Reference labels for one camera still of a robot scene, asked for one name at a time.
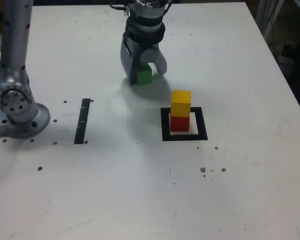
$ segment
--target black square outline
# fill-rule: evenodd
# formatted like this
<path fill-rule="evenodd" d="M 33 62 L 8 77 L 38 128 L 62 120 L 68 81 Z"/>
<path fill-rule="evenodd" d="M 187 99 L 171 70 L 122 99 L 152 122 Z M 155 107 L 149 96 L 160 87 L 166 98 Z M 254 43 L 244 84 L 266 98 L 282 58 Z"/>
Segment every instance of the black square outline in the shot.
<path fill-rule="evenodd" d="M 208 140 L 204 115 L 200 106 L 191 107 L 190 112 L 195 114 L 196 126 L 198 134 L 170 134 L 170 120 L 169 113 L 170 107 L 162 107 L 161 111 L 161 128 L 162 128 L 162 141 L 200 141 Z"/>

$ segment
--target green cube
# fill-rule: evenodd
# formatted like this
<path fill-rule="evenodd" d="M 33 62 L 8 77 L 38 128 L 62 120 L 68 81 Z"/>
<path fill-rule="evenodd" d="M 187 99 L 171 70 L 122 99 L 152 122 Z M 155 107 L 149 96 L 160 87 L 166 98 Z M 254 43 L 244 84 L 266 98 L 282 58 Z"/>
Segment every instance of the green cube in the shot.
<path fill-rule="evenodd" d="M 136 84 L 143 85 L 152 82 L 152 69 L 149 64 L 142 64 L 136 72 Z"/>

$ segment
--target yellow cube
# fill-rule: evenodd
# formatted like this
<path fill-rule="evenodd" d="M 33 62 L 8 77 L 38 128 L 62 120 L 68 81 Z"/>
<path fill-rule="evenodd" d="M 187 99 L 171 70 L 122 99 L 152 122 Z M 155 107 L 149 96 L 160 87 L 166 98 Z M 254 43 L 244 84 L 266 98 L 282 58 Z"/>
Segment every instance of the yellow cube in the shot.
<path fill-rule="evenodd" d="M 190 117 L 191 91 L 172 91 L 171 112 L 172 117 Z"/>

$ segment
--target red cube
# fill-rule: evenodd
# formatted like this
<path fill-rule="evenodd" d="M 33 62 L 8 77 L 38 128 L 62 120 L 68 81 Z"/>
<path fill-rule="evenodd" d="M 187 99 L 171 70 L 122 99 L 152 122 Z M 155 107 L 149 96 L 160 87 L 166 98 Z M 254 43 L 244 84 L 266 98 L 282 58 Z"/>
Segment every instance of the red cube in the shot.
<path fill-rule="evenodd" d="M 189 132 L 189 116 L 170 116 L 170 132 Z"/>

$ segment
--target black tape strip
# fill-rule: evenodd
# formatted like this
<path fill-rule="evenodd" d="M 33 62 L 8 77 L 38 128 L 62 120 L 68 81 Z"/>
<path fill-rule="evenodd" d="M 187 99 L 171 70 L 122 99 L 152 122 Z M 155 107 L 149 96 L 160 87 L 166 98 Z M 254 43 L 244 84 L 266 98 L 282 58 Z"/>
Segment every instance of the black tape strip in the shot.
<path fill-rule="evenodd" d="M 208 140 L 208 135 L 206 131 L 206 125 L 204 120 L 204 115 L 202 113 L 201 107 L 191 107 L 191 113 L 195 114 L 196 126 L 198 129 L 198 134 L 170 134 L 170 121 L 169 113 L 171 111 L 170 107 L 163 107 L 161 110 L 161 128 L 162 128 L 162 141 L 200 141 Z"/>
<path fill-rule="evenodd" d="M 83 98 L 81 103 L 78 124 L 76 126 L 74 144 L 84 144 L 89 107 L 90 107 L 90 98 Z"/>

